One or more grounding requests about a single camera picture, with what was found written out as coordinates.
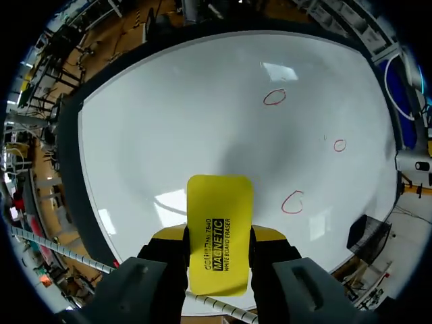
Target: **red marker drawing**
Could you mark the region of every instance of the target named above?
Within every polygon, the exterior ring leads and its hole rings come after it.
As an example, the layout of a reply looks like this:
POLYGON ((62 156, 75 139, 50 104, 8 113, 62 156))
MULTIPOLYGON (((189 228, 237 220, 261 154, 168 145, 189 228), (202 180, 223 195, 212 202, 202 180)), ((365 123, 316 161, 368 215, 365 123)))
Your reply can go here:
POLYGON ((301 200, 299 200, 299 201, 300 201, 300 205, 301 205, 301 208, 300 208, 299 211, 286 211, 286 210, 284 209, 284 206, 285 206, 286 202, 289 201, 289 199, 292 198, 295 194, 303 194, 303 191, 296 190, 296 191, 294 191, 291 195, 289 195, 288 197, 286 197, 286 199, 283 201, 282 206, 281 206, 281 210, 282 210, 285 214, 295 215, 295 214, 299 214, 299 213, 303 210, 303 203, 302 203, 301 200))
POLYGON ((342 152, 346 148, 346 140, 337 140, 335 144, 333 145, 333 149, 335 152, 342 152))
POLYGON ((286 98, 285 89, 277 89, 277 90, 271 91, 267 96, 265 96, 265 98, 263 100, 263 103, 266 106, 276 106, 276 105, 280 104, 282 101, 284 101, 285 98, 286 98), (277 98, 277 97, 280 96, 280 94, 283 95, 282 99, 280 99, 278 101, 273 101, 273 102, 271 101, 271 97, 276 97, 277 98))

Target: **metal pole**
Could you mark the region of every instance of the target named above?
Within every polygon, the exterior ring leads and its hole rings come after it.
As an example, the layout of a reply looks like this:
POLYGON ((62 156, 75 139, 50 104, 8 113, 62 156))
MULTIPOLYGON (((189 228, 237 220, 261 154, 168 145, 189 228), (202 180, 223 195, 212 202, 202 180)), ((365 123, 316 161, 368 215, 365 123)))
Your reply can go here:
POLYGON ((123 17, 122 13, 120 12, 119 8, 115 5, 114 1, 113 0, 107 0, 107 1, 112 6, 112 8, 114 9, 117 16, 119 16, 120 18, 123 17))
POLYGON ((15 113, 8 113, 6 116, 6 121, 17 123, 17 124, 22 124, 22 125, 37 125, 40 127, 48 126, 48 121, 45 119, 41 119, 41 118, 37 118, 37 117, 30 117, 30 116, 17 115, 15 113))

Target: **wooden floor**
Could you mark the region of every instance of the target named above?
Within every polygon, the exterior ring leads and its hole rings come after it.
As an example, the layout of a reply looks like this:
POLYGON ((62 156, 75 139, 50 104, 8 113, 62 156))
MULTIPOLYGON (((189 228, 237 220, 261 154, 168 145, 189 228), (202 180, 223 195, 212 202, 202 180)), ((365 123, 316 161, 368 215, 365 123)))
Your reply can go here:
MULTIPOLYGON (((110 16, 103 23, 99 24, 95 29, 91 30, 86 37, 85 46, 95 46, 94 56, 88 56, 82 62, 82 65, 86 68, 86 73, 84 80, 87 81, 92 78, 95 74, 101 71, 109 62, 116 57, 119 57, 122 53, 130 51, 131 49, 137 47, 142 43, 142 33, 143 25, 142 23, 146 20, 147 13, 150 7, 157 8, 159 0, 144 0, 138 2, 138 8, 132 10, 126 14, 123 18, 118 18, 116 15, 110 16), (134 28, 137 22, 137 16, 139 16, 139 27, 134 28)), ((163 1, 161 4, 160 13, 168 13, 171 19, 171 23, 181 28, 183 23, 182 16, 175 13, 175 6, 173 1, 163 1)), ((269 4, 266 9, 266 14, 270 18, 277 18, 283 20, 291 20, 297 22, 308 22, 308 18, 303 12, 299 12, 293 3, 284 0, 269 0, 269 4)), ((72 73, 73 75, 79 76, 80 70, 76 66, 78 57, 80 53, 74 50, 64 68, 72 73)), ((71 88, 65 86, 64 84, 55 84, 52 92, 51 98, 56 99, 61 93, 69 93, 71 88)), ((34 160, 34 174, 38 180, 46 180, 49 178, 58 178, 59 174, 51 169, 49 162, 43 161, 43 153, 39 148, 36 148, 34 160)), ((49 188, 41 188, 39 195, 43 196, 49 194, 49 188)), ((55 215, 55 209, 49 200, 44 200, 40 204, 40 209, 42 211, 41 217, 43 217, 44 222, 48 227, 48 235, 50 237, 58 233, 61 228, 57 221, 55 215)), ((59 238, 60 244, 68 244, 78 237, 78 233, 62 234, 59 238)), ((88 256, 83 245, 73 248, 77 253, 88 256)), ((91 269, 81 263, 73 261, 68 258, 63 258, 65 263, 72 269, 72 267, 77 268, 88 279, 96 277, 99 272, 91 269)), ((183 323, 201 323, 199 319, 188 319, 185 318, 183 323)), ((221 317, 210 317, 205 323, 220 323, 221 317)))

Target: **yellow eraser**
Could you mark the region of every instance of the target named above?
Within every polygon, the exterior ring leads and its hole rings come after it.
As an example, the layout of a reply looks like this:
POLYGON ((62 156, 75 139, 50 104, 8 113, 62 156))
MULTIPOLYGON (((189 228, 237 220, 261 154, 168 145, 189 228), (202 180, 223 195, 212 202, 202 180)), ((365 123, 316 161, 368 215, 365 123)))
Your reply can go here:
POLYGON ((253 187, 240 175, 194 175, 188 181, 190 289, 239 296, 249 275, 253 187))

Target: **red circle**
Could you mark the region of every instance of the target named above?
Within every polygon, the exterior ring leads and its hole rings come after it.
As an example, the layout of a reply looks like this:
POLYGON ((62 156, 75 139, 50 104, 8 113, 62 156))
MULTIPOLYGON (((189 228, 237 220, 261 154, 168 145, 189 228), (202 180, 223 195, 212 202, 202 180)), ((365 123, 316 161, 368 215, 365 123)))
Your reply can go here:
POLYGON ((338 153, 344 151, 346 149, 346 140, 337 140, 337 141, 335 141, 335 144, 333 145, 333 149, 335 150, 335 152, 338 152, 338 153), (342 150, 338 150, 336 148, 336 144, 339 143, 339 142, 344 142, 345 143, 345 146, 343 147, 342 150))
POLYGON ((288 199, 290 199, 291 197, 293 197, 293 195, 295 195, 296 193, 301 193, 301 194, 303 194, 303 191, 296 190, 296 191, 294 191, 291 195, 289 195, 288 197, 286 197, 286 199, 283 201, 282 206, 281 206, 281 210, 282 210, 285 214, 295 215, 295 214, 299 214, 299 213, 301 213, 301 211, 303 210, 303 202, 302 202, 301 200, 300 200, 301 208, 300 208, 299 211, 291 212, 291 211, 286 211, 286 210, 284 209, 284 205, 285 205, 285 203, 288 201, 288 199))
POLYGON ((285 89, 277 89, 277 90, 273 90, 273 91, 271 91, 267 96, 265 96, 265 98, 264 98, 264 100, 263 100, 263 103, 264 103, 264 105, 266 105, 266 106, 276 106, 276 105, 278 105, 278 104, 280 104, 282 101, 284 101, 286 99, 286 92, 285 92, 285 89), (283 93, 283 98, 281 99, 281 100, 279 100, 279 101, 276 101, 276 102, 274 102, 274 103, 266 103, 265 101, 273 94, 273 93, 275 93, 275 92, 282 92, 283 93))

